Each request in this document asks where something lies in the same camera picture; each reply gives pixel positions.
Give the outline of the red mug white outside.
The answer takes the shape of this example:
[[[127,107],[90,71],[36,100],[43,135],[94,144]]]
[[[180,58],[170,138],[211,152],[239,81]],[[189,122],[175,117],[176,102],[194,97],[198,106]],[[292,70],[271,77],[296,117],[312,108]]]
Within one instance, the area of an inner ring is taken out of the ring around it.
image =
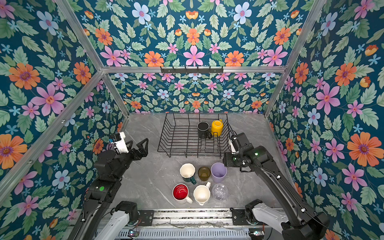
[[[173,188],[172,194],[174,199],[180,204],[193,203],[193,200],[189,197],[189,189],[185,184],[177,184]]]

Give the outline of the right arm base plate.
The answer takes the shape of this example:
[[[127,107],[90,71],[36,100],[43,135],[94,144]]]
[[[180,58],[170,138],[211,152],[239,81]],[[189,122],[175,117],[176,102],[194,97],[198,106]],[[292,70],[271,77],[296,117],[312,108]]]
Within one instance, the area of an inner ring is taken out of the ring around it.
[[[232,214],[232,222],[234,226],[251,226],[256,224],[248,221],[245,209],[230,208],[230,212]]]

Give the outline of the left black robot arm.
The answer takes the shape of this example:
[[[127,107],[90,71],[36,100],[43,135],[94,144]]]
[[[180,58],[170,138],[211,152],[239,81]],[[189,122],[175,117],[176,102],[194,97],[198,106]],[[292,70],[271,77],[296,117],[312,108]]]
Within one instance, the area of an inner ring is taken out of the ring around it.
[[[96,169],[99,176],[91,183],[85,194],[83,214],[72,229],[69,240],[91,240],[105,213],[121,187],[122,177],[134,161],[148,155],[149,139],[144,139],[133,148],[133,141],[121,141],[126,152],[115,148],[99,154]]]

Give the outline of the yellow mug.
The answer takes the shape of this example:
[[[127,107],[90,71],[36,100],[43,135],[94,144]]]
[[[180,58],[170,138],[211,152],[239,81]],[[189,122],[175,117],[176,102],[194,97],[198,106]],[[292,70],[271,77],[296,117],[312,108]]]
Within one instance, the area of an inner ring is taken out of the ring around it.
[[[215,137],[220,137],[222,135],[223,128],[224,124],[222,120],[214,120],[211,127],[212,135]]]

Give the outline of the lilac plastic cup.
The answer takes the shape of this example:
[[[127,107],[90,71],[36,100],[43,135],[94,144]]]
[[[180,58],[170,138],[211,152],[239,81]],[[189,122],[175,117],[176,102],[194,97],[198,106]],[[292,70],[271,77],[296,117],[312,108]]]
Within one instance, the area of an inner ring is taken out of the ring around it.
[[[227,175],[227,167],[223,163],[214,163],[211,166],[211,176],[214,183],[221,183]]]

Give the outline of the black hook rail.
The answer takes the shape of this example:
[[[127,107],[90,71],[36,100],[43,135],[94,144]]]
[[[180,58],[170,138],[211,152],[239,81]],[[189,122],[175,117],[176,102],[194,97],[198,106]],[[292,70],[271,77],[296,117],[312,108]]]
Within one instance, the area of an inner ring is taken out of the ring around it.
[[[221,74],[223,67],[160,67],[162,74]]]

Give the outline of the cream mug green outside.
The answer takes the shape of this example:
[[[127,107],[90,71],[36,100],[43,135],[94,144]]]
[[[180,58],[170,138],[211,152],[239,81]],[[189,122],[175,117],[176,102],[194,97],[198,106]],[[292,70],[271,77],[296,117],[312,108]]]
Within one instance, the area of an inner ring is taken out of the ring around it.
[[[180,168],[180,175],[182,176],[183,180],[187,183],[192,183],[193,185],[197,184],[195,173],[196,169],[194,165],[190,163],[183,164]]]

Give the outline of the black mug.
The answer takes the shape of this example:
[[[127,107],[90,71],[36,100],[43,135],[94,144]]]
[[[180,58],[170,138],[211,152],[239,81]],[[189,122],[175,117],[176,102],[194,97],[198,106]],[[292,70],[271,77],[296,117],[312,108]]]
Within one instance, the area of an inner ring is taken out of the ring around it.
[[[197,128],[199,139],[212,139],[213,135],[210,131],[210,125],[207,122],[199,122]]]

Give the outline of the cream white mug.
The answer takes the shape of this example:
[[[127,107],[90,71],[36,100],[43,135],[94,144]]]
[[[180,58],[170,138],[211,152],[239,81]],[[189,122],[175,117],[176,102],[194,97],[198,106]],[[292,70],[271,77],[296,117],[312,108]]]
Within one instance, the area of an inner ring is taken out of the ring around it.
[[[194,190],[194,198],[196,202],[203,206],[211,197],[210,191],[211,183],[207,182],[205,185],[199,185]]]

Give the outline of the white ventilation grille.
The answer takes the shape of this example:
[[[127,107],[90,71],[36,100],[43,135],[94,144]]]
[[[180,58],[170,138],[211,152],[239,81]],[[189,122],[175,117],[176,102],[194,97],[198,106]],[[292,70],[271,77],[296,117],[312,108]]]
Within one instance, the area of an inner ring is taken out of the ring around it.
[[[121,231],[116,240],[250,240],[247,229],[142,229],[137,237]]]

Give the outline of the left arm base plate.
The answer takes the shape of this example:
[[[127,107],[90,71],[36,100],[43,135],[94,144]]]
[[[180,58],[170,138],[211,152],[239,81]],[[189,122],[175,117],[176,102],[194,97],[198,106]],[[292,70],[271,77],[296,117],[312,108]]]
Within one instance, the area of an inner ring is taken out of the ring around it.
[[[139,210],[138,219],[135,221],[131,220],[127,227],[150,227],[154,220],[154,214],[154,210]]]

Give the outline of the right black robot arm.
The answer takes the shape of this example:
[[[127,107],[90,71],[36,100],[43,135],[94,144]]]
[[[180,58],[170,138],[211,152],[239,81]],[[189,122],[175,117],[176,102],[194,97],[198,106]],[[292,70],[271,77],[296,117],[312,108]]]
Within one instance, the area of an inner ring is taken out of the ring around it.
[[[299,195],[265,147],[254,147],[245,133],[232,135],[229,144],[231,148],[224,154],[224,165],[239,168],[242,173],[255,173],[283,208],[279,212],[256,199],[245,207],[245,218],[250,224],[264,223],[285,240],[321,240],[326,235],[330,218],[315,211]]]

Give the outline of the olive green glass cup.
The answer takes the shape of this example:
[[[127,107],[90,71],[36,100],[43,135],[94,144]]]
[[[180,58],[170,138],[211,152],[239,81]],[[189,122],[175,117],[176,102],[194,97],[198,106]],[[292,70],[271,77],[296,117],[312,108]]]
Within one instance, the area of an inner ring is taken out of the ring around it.
[[[198,170],[198,176],[199,176],[199,179],[202,181],[202,182],[206,182],[209,180],[210,176],[211,176],[211,170],[210,168],[208,167],[201,167],[199,168]]]

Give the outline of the clear glass cup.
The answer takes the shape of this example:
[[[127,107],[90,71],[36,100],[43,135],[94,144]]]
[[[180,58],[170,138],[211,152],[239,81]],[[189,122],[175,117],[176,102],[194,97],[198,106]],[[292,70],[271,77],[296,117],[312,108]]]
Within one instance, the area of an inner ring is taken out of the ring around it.
[[[228,195],[228,188],[224,184],[215,184],[212,188],[212,195],[216,200],[223,201]]]

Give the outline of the aluminium mounting rail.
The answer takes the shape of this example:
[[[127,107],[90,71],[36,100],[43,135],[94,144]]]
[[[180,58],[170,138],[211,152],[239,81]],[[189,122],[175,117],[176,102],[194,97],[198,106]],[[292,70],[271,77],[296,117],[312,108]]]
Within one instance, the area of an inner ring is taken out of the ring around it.
[[[289,219],[288,215],[281,208],[269,208],[265,204],[254,207],[252,210],[246,211],[246,217],[249,222],[256,223],[255,225],[234,226],[232,222],[232,214],[230,209],[155,209],[154,220],[150,227],[175,227],[175,228],[203,228],[211,226],[213,228],[249,228],[261,229],[265,226],[275,228],[280,231],[282,224],[287,227],[293,226],[293,219]],[[98,230],[106,227],[109,222],[113,224],[120,222],[120,216],[128,219],[128,223],[134,219],[129,217],[124,211],[113,209],[113,214],[108,213],[101,220]],[[127,224],[120,227],[118,230],[127,227]]]

